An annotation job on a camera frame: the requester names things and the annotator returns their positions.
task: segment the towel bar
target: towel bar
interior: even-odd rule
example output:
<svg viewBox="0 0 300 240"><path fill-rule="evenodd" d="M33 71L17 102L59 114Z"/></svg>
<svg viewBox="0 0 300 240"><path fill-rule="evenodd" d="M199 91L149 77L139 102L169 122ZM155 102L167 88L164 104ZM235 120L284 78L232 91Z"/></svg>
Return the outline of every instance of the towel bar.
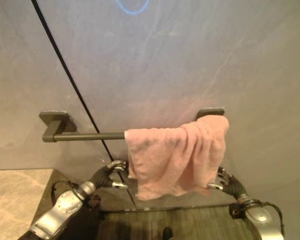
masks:
<svg viewBox="0 0 300 240"><path fill-rule="evenodd" d="M204 108L197 113L195 119L204 117L206 115L223 116L224 114L225 110L223 108ZM75 133L77 131L77 126L66 112L40 112L39 117L47 126L47 129L42 135L42 140L45 143L55 143L61 141L64 142L125 139L124 132Z"/></svg>

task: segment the gray floor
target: gray floor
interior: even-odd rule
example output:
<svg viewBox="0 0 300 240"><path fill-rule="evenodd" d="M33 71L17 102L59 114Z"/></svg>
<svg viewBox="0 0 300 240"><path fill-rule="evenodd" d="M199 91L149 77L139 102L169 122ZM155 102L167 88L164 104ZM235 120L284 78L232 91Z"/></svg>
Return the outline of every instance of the gray floor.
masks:
<svg viewBox="0 0 300 240"><path fill-rule="evenodd" d="M101 223L98 240L161 240L165 227L177 240L253 239L245 223L233 220L228 207L109 213Z"/></svg>

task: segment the bathroom wall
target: bathroom wall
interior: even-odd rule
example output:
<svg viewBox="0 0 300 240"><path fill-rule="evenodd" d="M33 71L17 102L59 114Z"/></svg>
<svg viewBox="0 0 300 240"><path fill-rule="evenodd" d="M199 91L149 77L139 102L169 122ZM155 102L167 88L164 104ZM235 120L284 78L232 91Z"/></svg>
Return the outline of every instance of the bathroom wall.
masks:
<svg viewBox="0 0 300 240"><path fill-rule="evenodd" d="M224 107L224 165L252 197L278 204L288 237L300 239L300 0L38 3L101 132L177 127L201 108ZM95 158L108 161L97 141L41 142L41 110L67 111L80 132L94 129L31 3L0 2L3 27L10 31L0 34L0 169L57 166L83 177ZM106 145L113 158L126 158L124 141ZM231 199L134 201L144 208Z"/></svg>
<svg viewBox="0 0 300 240"><path fill-rule="evenodd" d="M30 1L0 1L0 170L55 168L86 180L110 162L99 141L44 143L41 111L66 111L96 132ZM119 202L126 191L110 191Z"/></svg>
<svg viewBox="0 0 300 240"><path fill-rule="evenodd" d="M100 130L225 107L226 164L300 239L300 0L151 0L134 15L147 1L121 3L39 1ZM123 141L106 144L125 157Z"/></svg>

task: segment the pink towel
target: pink towel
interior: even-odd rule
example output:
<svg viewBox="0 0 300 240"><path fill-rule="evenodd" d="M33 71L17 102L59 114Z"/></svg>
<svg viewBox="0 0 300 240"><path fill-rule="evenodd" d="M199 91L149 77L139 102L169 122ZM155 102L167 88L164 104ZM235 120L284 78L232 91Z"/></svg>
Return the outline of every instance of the pink towel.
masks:
<svg viewBox="0 0 300 240"><path fill-rule="evenodd" d="M138 198L206 195L225 154L228 128L224 116L207 115L178 128L126 131L129 176L137 179Z"/></svg>

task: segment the countertop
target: countertop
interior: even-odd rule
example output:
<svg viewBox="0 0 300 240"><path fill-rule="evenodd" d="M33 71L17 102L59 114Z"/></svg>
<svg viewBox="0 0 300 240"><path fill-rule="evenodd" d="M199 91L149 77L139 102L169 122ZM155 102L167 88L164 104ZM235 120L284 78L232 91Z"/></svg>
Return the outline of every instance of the countertop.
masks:
<svg viewBox="0 0 300 240"><path fill-rule="evenodd" d="M0 170L0 240L29 228L52 169Z"/></svg>

